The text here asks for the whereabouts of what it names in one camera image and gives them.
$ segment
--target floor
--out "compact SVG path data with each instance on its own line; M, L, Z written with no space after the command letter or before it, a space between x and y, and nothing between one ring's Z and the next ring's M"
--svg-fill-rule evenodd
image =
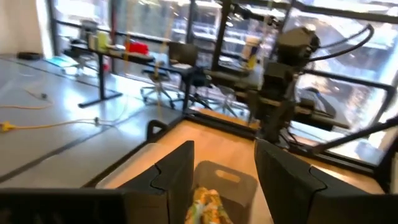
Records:
M27 94L25 88L46 93L54 102L45 110L2 109L1 122L37 126L96 116L113 120L127 105L112 126L77 123L1 133L0 187L80 187L143 142L148 121L168 123L180 115L166 107L159 114L155 106L145 106L134 97L81 109L77 104L96 97L97 87L5 60L0 60L0 67L1 105L46 104Z

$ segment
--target black cord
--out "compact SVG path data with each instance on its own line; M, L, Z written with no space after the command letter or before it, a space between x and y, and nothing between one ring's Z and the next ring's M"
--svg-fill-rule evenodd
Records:
M361 42L356 44L355 46L349 47L349 48L347 48L345 50L336 52L334 54L325 55L325 56L321 56L321 57L310 58L310 60L308 60L308 62L314 62L314 61L317 61L317 60L325 60L325 59L329 59L329 58L334 58L334 57L337 57L337 56L340 56L340 55L343 55L343 54L347 54L348 52L351 52L353 50L356 50L356 49L362 47L364 44L366 44L373 37L373 34L374 34L374 28L373 28L373 26L371 24L368 24L366 27L367 27L367 29L369 29L369 35L365 39L363 39Z
M290 142L285 138L285 136L283 134L279 134L280 137L282 137L282 139L286 142L286 144L291 147Z
M294 140L294 143L296 143L296 145L299 145L297 138L289 130L286 130L286 131L287 131L287 134Z
M357 36L359 36L359 35L361 35L361 34L363 34L366 30L368 30L369 28L368 28L368 26L365 26L365 27L363 27L363 29L361 29L359 32L357 32L356 34L353 34L353 35L351 35L351 36L349 36L349 37L347 37L347 38L344 38L343 40L339 40L339 41L337 41L337 42L334 42L334 43L331 43L331 44L327 44L327 45L325 45L325 46L320 46L319 48L320 49L323 49L323 48L330 48L330 47L335 47L335 46L337 46L337 45L340 45L340 44L342 44L342 43L345 43L345 42L347 42L347 41L349 41L349 40L351 40L351 39L353 39L353 38L355 38L355 37L357 37Z

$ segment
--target office chair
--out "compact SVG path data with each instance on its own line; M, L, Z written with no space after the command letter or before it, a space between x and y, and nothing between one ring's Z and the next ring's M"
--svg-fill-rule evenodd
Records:
M233 116L238 117L233 109L239 109L239 115L244 115L244 106L239 106L235 104L235 91L227 86L217 86L220 89L221 94L223 94L224 99L222 101L215 100L214 105L217 107L214 109L218 111L221 109L222 113L225 114L226 110L229 111Z
M174 108L174 104L172 103L172 98L171 96L167 93L166 89L163 87L162 82L168 82L171 80L170 74L168 71L163 70L163 69L159 69L158 68L158 76L155 76L155 68L154 67L146 67L141 71L142 74L147 74L149 79L154 82L154 86L145 86L145 87L141 87L140 89L140 94L142 96L142 100L146 103L147 99L149 97L149 95L153 94L153 93L157 93L157 94L164 94L170 102L170 106L172 108ZM177 92L177 98L180 98L180 93L178 91Z
M200 87L206 87L207 90L208 88L211 88L211 77L209 75L205 75L201 68L198 68L198 70L192 75L192 86L194 87L194 91L193 94L189 95L188 100L191 101L192 106L195 105L195 103L199 103L206 109L213 110L210 107L208 100L198 94L198 89ZM172 100L172 103L178 101L183 101L183 99Z
M91 20L82 20L81 22L81 28L80 28L80 33L79 37L77 39L70 39L70 44L88 44L88 38L90 35L95 35L98 30L98 23L95 21ZM66 49L63 51L63 53L66 56L71 57L72 59L76 60L78 63L76 65L71 65L70 67L63 67L62 72L66 74L66 68L76 68L76 76L80 75L80 72L83 71L85 67L97 70L97 68L92 67L88 64L88 62L91 61L96 61L96 54L91 53L91 52L82 52L80 50L72 50L72 49Z

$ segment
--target red object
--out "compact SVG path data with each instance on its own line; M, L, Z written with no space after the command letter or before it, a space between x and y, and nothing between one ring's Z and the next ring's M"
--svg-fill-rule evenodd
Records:
M104 71L107 72L109 70L109 65L108 64L104 64Z
M126 44L126 49L130 53L140 53L147 55L149 50L148 50L148 45L140 42L130 42Z

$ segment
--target yellow extension cord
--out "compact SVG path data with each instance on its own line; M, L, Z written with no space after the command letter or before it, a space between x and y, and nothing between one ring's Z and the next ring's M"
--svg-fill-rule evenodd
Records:
M164 52L164 50L165 50L165 48L167 46L169 35L171 33L172 23L174 21L174 8L173 7L171 7L171 8L172 8L172 13L171 13L171 16L169 17L167 30L166 30L166 33L165 33L164 41L163 41L163 43L162 43L162 45L160 47L159 55L163 54L163 52ZM126 46L126 51L125 51L124 58L123 58L124 59L124 73L125 74L127 74L127 68L128 68L128 63L129 63L129 60L128 60L128 49L129 49L129 44L130 44L130 42L129 42L130 34L127 33L127 37L126 38L127 38L127 46ZM154 70L155 71L155 79L159 77L158 69L159 69L159 63L155 63L155 70ZM30 94L31 96L33 96L35 98L39 98L35 93L31 92L30 90L28 90L26 88L24 90L28 94ZM159 87L156 85L156 92L158 93L158 96L160 95L159 91L160 91ZM0 105L0 109L1 108L3 108L3 109L4 108L14 108L14 109L22 109L22 110L43 110L43 109L49 108L49 107L54 105L53 101L51 101L50 99L48 99L48 98L46 98L46 99L42 98L42 99L48 101L49 104L46 105L46 106ZM122 113L114 120L104 120L104 119L99 119L99 118L94 118L94 119L76 119L76 120L73 120L73 121L66 121L66 122L57 123L57 124L48 124L48 125L40 125L40 126L16 126L16 125L11 124L9 121L5 121L3 123L0 123L0 132L8 132L8 131L17 130L17 129L19 129L19 130L24 130L24 129L25 130L26 129L45 129L45 128L53 128L53 127L56 127L56 126L63 126L63 125L67 125L67 124L75 124L75 123L86 123L86 124L95 124L95 125L102 125L100 122L103 122L103 123L114 123L114 122L118 121L123 116L123 114L126 112L127 106L128 106L128 99L129 99L129 94L127 94L126 103L124 105ZM160 106L160 100L159 99L157 101L157 108L158 108L158 112L159 112L159 118L162 119L162 109L161 109L161 106Z

